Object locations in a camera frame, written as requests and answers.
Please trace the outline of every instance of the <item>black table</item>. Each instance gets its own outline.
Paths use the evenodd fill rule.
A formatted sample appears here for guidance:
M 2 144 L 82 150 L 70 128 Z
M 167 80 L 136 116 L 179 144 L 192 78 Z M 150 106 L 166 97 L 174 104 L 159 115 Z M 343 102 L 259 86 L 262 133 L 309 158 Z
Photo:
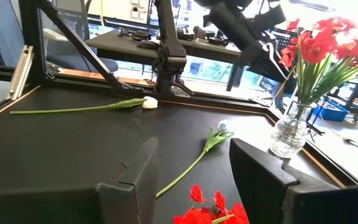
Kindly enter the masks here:
M 136 47 L 139 41 L 130 37 L 119 37 L 118 33 L 118 31 L 111 31 L 89 39 L 85 43 L 90 47 L 97 48 L 99 57 L 149 65 L 157 58 L 156 50 Z M 204 40 L 179 40 L 179 42 L 184 46 L 188 55 L 195 57 L 235 63 L 240 56 L 240 51 L 235 47 L 217 46 Z
M 182 173 L 200 154 L 208 134 L 229 119 L 236 134 L 267 151 L 271 120 L 257 113 L 160 102 L 155 110 L 140 107 L 116 111 L 63 114 L 10 115 L 13 110 L 47 110 L 106 105 L 123 100 L 70 90 L 40 87 L 0 112 L 0 191 L 23 189 L 76 189 L 110 183 L 111 161 L 131 156 L 149 137 L 158 137 L 158 188 Z M 303 152 L 289 164 L 309 175 L 331 179 Z M 229 161 L 229 141 L 211 150 L 201 162 L 156 203 L 155 222 L 171 223 L 192 202 L 189 190 L 200 184 L 204 196 L 216 190 L 227 207 L 240 201 Z

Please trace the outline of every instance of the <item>flower stem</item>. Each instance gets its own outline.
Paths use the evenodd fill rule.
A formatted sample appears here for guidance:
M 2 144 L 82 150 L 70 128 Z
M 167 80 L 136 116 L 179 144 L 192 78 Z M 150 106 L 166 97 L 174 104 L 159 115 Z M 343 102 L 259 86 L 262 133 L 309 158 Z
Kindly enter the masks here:
M 169 190 L 171 187 L 173 187 L 175 184 L 179 182 L 184 176 L 186 176 L 187 173 L 195 166 L 197 163 L 203 158 L 203 156 L 206 154 L 206 151 L 203 150 L 203 152 L 198 156 L 198 158 L 182 173 L 180 174 L 175 180 L 173 180 L 170 184 L 168 184 L 166 187 L 164 187 L 162 190 L 160 190 L 155 198 L 158 198 L 162 194 L 164 194 L 167 190 Z
M 228 220 L 231 217 L 234 217 L 234 214 L 226 215 L 225 217 L 221 217 L 221 218 L 217 218 L 212 221 L 212 224 L 217 224 L 217 223 L 223 222 L 224 220 Z
M 40 111 L 11 111 L 10 114 L 41 114 L 41 113 L 64 113 L 64 112 L 75 112 L 75 111 L 87 111 L 87 110 L 101 110 L 110 108 L 107 106 L 94 106 L 89 108 L 74 108 L 64 110 L 40 110 Z

